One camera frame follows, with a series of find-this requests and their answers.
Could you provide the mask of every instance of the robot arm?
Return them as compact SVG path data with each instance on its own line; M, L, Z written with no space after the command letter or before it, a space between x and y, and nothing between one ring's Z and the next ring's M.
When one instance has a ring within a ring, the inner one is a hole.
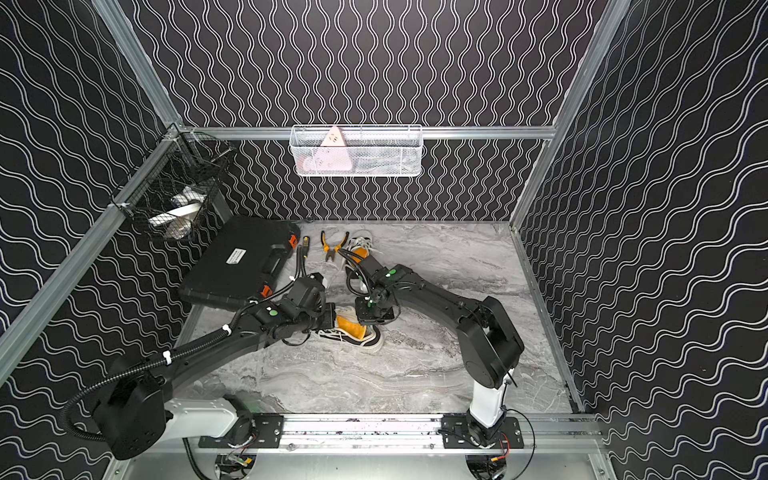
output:
M457 296L426 282L406 266L388 269L373 257L360 261L356 271L370 287L356 301L361 324L387 323L395 318L394 306L409 306L455 332L465 368L475 380L467 415L469 434L478 445L495 442L504 420L502 383L524 349L500 302L490 296L481 302ZM105 441L117 459L132 458L159 439L208 435L224 437L232 445L245 443L251 436L250 413L237 399L179 401L174 399L174 391L296 332L333 328L335 319L335 305L325 301L322 276L302 276L281 300L263 300L241 309L223 326L225 333L209 333L139 362L118 358L109 377L68 402L61 420L73 435ZM71 408L90 392L96 393L89 409L101 434L85 432L69 418ZM185 422L185 409L210 413L212 426Z
M502 304L492 296L483 301L450 293L403 265L392 269L368 256L359 262L372 291L359 296L361 324L387 323L395 306L408 306L437 320L456 334L469 375L488 389L498 389L514 369L525 346Z

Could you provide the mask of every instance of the black tool case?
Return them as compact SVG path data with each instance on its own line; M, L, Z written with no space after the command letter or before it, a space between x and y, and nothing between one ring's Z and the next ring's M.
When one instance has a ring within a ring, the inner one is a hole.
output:
M294 223L232 217L184 277L181 299L234 311L270 295L299 235Z

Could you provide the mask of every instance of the black wire basket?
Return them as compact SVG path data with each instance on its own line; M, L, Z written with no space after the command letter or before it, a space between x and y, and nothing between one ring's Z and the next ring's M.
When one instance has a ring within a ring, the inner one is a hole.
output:
M235 154L229 142L181 134L129 198L116 205L137 233L152 240L192 240Z

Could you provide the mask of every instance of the black patterned wall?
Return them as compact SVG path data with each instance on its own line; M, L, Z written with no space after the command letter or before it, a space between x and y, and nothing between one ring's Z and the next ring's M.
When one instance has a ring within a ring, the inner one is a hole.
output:
M618 477L768 478L768 2L636 0L521 229Z
M605 0L121 0L184 123L553 124Z
M0 335L164 132L88 0L0 2Z
M202 225L192 243L152 243L127 221L115 234L0 387L0 480L103 476L112 459L106 444L66 435L59 410L119 355L173 347L190 311L177 288L220 221L209 214ZM81 426L98 430L82 405L74 411Z
M222 191L235 214L288 220L509 220L540 140L426 141L418 177L300 177L283 141L246 141Z

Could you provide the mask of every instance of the orange pliers handle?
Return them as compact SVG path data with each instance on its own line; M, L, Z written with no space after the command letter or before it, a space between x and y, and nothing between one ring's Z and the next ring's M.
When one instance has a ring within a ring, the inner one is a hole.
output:
M332 262L336 259L336 252L339 251L339 248L344 247L344 244L349 239L349 232L344 233L344 240L341 241L338 245L335 247L331 247L326 242L326 231L323 230L320 232L320 242L323 244L323 250L326 252L326 262L328 260L331 260Z

